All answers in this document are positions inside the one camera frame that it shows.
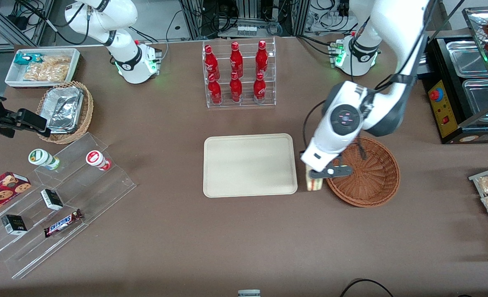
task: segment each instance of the red bottle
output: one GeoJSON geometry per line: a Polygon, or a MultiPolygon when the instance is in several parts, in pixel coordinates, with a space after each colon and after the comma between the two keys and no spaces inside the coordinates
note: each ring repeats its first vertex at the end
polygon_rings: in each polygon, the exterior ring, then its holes
{"type": "Polygon", "coordinates": [[[231,100],[235,103],[242,101],[242,83],[240,82],[239,75],[236,71],[231,73],[229,88],[231,89],[231,100]]]}
{"type": "Polygon", "coordinates": [[[244,62],[242,61],[242,53],[240,53],[238,42],[231,43],[231,57],[229,57],[229,60],[231,61],[231,71],[236,71],[239,78],[242,77],[244,75],[244,62]]]}
{"type": "Polygon", "coordinates": [[[220,79],[220,71],[218,71],[218,60],[213,54],[213,48],[210,45],[204,47],[206,51],[206,69],[208,70],[208,77],[210,74],[214,74],[214,79],[220,79]]]}
{"type": "Polygon", "coordinates": [[[220,85],[216,82],[214,73],[208,76],[208,90],[211,101],[214,105],[222,104],[222,90],[220,90],[220,85]]]}
{"type": "Polygon", "coordinates": [[[268,70],[268,52],[266,51],[266,41],[259,41],[259,50],[255,56],[256,73],[265,73],[268,70]]]}
{"type": "Polygon", "coordinates": [[[256,104],[262,104],[266,100],[266,83],[264,82],[264,74],[257,73],[257,80],[253,84],[253,100],[256,104]]]}

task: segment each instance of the white plastic tray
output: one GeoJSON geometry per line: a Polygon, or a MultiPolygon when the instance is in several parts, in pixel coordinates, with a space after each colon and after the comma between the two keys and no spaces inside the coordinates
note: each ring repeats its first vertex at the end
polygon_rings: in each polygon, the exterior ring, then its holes
{"type": "Polygon", "coordinates": [[[290,135],[209,137],[204,142],[207,197],[286,195],[296,190],[290,135]]]}
{"type": "MultiPolygon", "coordinates": [[[[60,49],[19,49],[18,53],[42,53],[49,56],[70,56],[72,60],[70,62],[70,68],[66,75],[64,82],[68,83],[72,81],[73,75],[76,72],[78,59],[80,53],[77,49],[73,48],[60,48],[60,49]]],[[[51,82],[51,81],[26,81],[23,79],[24,73],[26,73],[27,65],[20,65],[11,63],[11,67],[6,75],[6,84],[14,88],[45,88],[51,86],[57,86],[64,82],[51,82]]]]}

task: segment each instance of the wicker basket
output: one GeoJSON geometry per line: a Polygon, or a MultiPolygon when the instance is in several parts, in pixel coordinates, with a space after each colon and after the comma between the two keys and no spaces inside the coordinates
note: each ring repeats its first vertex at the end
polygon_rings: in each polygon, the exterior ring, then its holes
{"type": "Polygon", "coordinates": [[[327,179],[333,192],[344,201],[359,207],[376,207],[387,203],[397,192],[400,169],[395,157],[381,143],[361,137],[361,145],[367,155],[361,158],[356,143],[342,153],[343,163],[353,169],[348,177],[327,179]]]}
{"type": "MultiPolygon", "coordinates": [[[[78,128],[72,134],[51,134],[50,137],[43,137],[39,135],[42,140],[47,142],[54,142],[57,144],[68,144],[73,141],[80,139],[84,133],[88,130],[90,126],[90,121],[92,120],[92,112],[93,112],[93,99],[92,94],[88,92],[88,89],[80,82],[71,81],[68,83],[63,83],[59,86],[55,86],[53,88],[68,88],[68,87],[78,87],[84,92],[84,98],[82,101],[81,107],[81,114],[78,119],[78,128]]],[[[42,96],[42,100],[38,104],[37,114],[40,115],[40,111],[42,110],[42,104],[44,104],[44,99],[46,98],[46,94],[42,96]]]]}

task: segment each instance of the white robotic arm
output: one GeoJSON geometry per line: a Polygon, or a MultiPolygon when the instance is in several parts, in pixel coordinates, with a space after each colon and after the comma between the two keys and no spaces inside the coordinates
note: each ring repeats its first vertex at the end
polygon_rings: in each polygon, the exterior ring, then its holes
{"type": "Polygon", "coordinates": [[[322,172],[354,141],[361,129],[380,137],[393,133],[399,127],[410,90],[416,81],[419,52],[425,47],[423,23],[428,2],[364,2],[369,6],[372,4],[372,10],[370,20],[357,41],[361,47],[369,47],[371,43],[379,44],[380,38],[387,42],[397,56],[397,75],[391,77],[393,84],[388,94],[375,92],[350,81],[332,88],[323,107],[323,118],[301,156],[301,160],[314,171],[322,172]]]}
{"type": "Polygon", "coordinates": [[[124,29],[136,23],[138,11],[131,0],[80,0],[64,11],[70,27],[105,45],[116,60],[119,74],[129,83],[143,83],[159,73],[161,53],[137,45],[124,29]]]}

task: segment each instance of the brown tabletop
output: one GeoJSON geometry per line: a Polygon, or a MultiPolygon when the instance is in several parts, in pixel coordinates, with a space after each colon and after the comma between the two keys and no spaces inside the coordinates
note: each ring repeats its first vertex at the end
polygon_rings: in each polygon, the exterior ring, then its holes
{"type": "MultiPolygon", "coordinates": [[[[22,280],[0,262],[0,296],[331,297],[354,278],[382,282],[395,296],[488,296],[488,216],[467,177],[488,169],[488,145],[441,145],[418,83],[406,117],[381,137],[401,170],[397,195],[376,209],[352,207],[328,189],[289,196],[209,199],[202,192],[208,137],[288,133],[303,150],[309,109],[348,76],[295,38],[277,38],[277,105],[208,110],[201,42],[173,43],[163,73],[140,85],[122,79],[104,47],[80,47],[76,79],[93,95],[89,131],[138,184],[74,240],[22,280]]],[[[395,68],[383,53],[356,78],[374,87],[395,68]]],[[[8,88],[8,109],[36,110],[44,90],[8,88]]],[[[312,135],[320,117],[308,125],[312,135]]],[[[37,147],[30,132],[0,136],[0,174],[25,174],[37,147]]],[[[357,284],[348,296],[385,296],[357,284]]]]}

